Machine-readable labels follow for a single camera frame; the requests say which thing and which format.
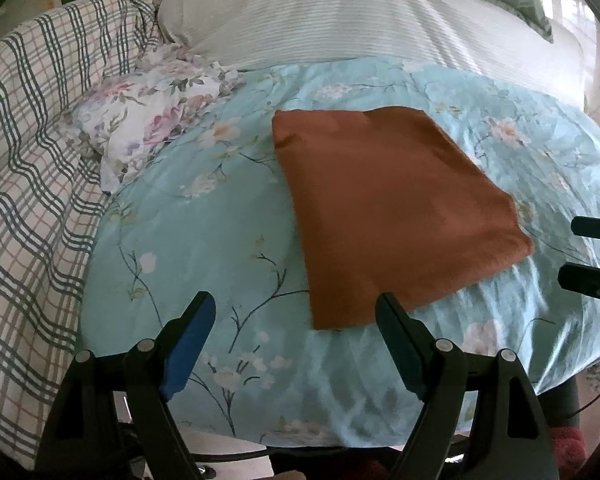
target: red cloth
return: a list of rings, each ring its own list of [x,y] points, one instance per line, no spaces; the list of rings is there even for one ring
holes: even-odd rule
[[[314,328],[375,321],[533,252],[513,199],[420,110],[277,111],[276,154],[298,217]]]
[[[549,428],[560,480],[569,480],[587,459],[584,435],[577,428]]]

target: bed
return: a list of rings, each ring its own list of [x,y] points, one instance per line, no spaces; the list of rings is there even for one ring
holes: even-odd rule
[[[513,348],[537,392],[600,359],[599,305],[555,282],[565,261],[600,267],[600,242],[569,231],[574,215],[600,216],[600,128],[582,112],[568,31],[553,23],[549,43],[479,0],[200,1],[217,14],[186,0],[81,0],[0,44],[1,449],[31,463],[73,352],[125,351],[198,290],[218,318],[170,402],[179,424],[277,446],[404,443],[421,405],[378,330],[312,330],[270,138],[277,109],[426,111],[514,197],[536,252],[415,317],[467,351]],[[163,36],[244,84],[108,198],[97,165],[53,125]]]
[[[120,352],[210,291],[217,322],[170,403],[177,422],[268,445],[365,447],[402,443],[418,416],[374,326],[312,330],[270,137],[277,109],[426,111],[514,196],[536,252],[415,315],[467,350],[514,348],[538,392],[600,357],[600,310],[555,284],[566,260],[600,266],[600,244],[569,234],[575,214],[600,216],[600,131],[577,110],[582,53],[568,31],[553,23],[551,44],[480,0],[163,0],[158,17],[168,38],[246,82],[109,205],[80,334],[96,354]]]

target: screw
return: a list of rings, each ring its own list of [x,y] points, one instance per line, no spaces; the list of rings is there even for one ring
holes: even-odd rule
[[[454,344],[449,339],[438,339],[436,348],[441,352],[451,352],[454,349]]]
[[[218,474],[216,473],[215,469],[209,467],[208,465],[199,465],[198,471],[200,471],[200,474],[204,480],[212,480]]]
[[[513,350],[509,350],[508,348],[505,348],[500,355],[502,356],[502,358],[505,361],[508,361],[510,363],[512,363],[513,361],[516,360],[516,353]]]
[[[81,350],[75,355],[75,360],[79,363],[85,363],[91,359],[91,352],[88,350]]]
[[[138,350],[141,352],[150,352],[154,349],[155,342],[153,339],[142,339],[141,342],[138,343]]]

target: wrinkled sheet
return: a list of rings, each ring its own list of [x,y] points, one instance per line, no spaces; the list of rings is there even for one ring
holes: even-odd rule
[[[96,354],[155,336],[198,290],[215,296],[205,351],[170,402],[177,423],[268,445],[387,446],[405,442],[421,408],[374,325],[311,329],[298,226],[271,138],[277,109],[424,110],[514,198],[536,250],[413,315],[467,351],[519,352],[538,392],[600,357],[600,302],[556,282],[565,261],[600,267],[600,240],[570,232],[574,215],[600,217],[600,128],[587,116],[544,94],[395,57],[244,78],[110,205],[86,283],[80,329]],[[467,396],[461,429],[474,402]]]

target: plaid blanket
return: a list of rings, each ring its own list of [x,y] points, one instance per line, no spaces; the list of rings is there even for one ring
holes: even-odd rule
[[[0,40],[0,449],[28,467],[74,353],[105,209],[97,168],[53,125],[162,42],[159,3],[79,0]]]

